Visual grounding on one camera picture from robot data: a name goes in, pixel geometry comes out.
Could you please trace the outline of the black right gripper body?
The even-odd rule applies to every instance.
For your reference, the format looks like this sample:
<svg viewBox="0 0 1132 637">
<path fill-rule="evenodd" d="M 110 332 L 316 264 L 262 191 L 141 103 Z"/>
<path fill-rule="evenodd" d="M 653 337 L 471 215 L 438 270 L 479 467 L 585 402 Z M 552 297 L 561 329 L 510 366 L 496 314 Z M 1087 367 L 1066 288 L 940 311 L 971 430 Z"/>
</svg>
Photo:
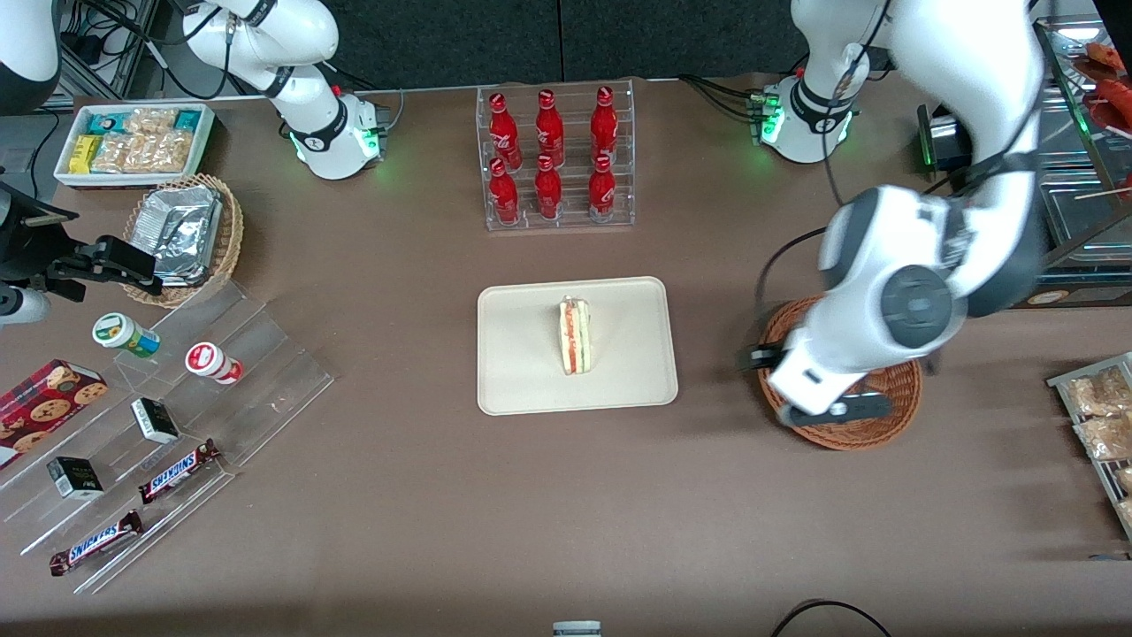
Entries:
<svg viewBox="0 0 1132 637">
<path fill-rule="evenodd" d="M 80 214 L 61 209 L 3 187 L 3 226 L 1 226 L 1 279 L 5 285 L 33 290 L 80 290 L 80 283 L 54 274 L 57 259 L 72 257 L 74 241 L 62 229 L 65 222 Z"/>
</svg>

